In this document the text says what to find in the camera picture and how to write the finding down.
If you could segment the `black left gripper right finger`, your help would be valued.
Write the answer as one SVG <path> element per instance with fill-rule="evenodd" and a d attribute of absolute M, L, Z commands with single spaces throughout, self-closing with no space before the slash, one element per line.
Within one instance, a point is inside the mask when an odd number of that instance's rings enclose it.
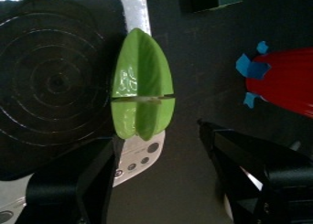
<path fill-rule="evenodd" d="M 215 123 L 199 124 L 235 224 L 313 224 L 313 160 Z"/>

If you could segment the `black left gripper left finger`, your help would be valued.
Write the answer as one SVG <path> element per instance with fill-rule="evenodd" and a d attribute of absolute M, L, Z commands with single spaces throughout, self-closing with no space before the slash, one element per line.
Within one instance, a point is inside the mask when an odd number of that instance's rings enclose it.
<path fill-rule="evenodd" d="M 98 139 L 31 177 L 15 224 L 108 224 L 108 209 L 124 140 Z"/>

